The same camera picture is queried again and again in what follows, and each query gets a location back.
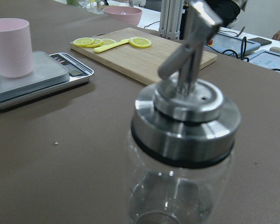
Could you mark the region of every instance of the computer mouse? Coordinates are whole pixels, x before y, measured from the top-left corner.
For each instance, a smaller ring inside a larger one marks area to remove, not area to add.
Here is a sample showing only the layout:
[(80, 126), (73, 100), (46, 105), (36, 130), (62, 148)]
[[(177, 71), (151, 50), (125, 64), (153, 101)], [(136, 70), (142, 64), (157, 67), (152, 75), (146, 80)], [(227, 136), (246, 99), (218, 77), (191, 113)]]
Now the computer mouse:
[(280, 54), (280, 48), (278, 48), (278, 47), (271, 47), (270, 51)]

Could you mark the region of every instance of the green cup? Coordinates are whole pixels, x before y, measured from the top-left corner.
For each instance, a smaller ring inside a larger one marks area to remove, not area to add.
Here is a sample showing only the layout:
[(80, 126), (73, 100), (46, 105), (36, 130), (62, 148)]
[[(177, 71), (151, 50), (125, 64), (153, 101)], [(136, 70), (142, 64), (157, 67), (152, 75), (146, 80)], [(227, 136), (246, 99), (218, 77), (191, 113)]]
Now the green cup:
[(66, 4), (71, 5), (71, 6), (79, 6), (79, 3), (77, 0), (66, 0)]

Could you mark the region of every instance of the transparent glass body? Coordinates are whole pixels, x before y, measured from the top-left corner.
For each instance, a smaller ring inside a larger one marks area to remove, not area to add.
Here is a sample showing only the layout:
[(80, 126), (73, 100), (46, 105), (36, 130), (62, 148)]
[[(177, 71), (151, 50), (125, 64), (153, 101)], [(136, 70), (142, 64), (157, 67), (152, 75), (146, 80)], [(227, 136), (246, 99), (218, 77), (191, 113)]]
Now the transparent glass body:
[(202, 169), (171, 167), (144, 153), (129, 133), (126, 224), (207, 224), (234, 161)]

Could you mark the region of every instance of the black pants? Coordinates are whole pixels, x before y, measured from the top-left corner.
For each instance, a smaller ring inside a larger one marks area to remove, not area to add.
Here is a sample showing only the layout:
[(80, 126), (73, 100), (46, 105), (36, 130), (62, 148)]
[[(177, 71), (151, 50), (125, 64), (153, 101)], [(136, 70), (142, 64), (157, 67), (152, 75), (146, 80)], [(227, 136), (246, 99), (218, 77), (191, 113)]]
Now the black pants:
[(206, 2), (223, 20), (224, 27), (234, 21), (241, 11), (237, 3), (231, 0), (206, 0)]

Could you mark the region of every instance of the yellow knife handle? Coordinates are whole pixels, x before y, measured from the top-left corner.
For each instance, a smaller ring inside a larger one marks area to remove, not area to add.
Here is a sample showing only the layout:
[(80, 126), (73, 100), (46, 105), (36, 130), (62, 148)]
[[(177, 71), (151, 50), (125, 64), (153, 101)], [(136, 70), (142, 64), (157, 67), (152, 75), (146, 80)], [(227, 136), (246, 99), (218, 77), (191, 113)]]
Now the yellow knife handle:
[(112, 43), (112, 44), (108, 44), (108, 45), (104, 45), (104, 46), (94, 48), (93, 52), (94, 53), (101, 53), (101, 52), (104, 52), (106, 50), (118, 47), (118, 46), (126, 44), (126, 43), (129, 43), (129, 39), (124, 39), (124, 40), (121, 40), (121, 41), (116, 42), (116, 43)]

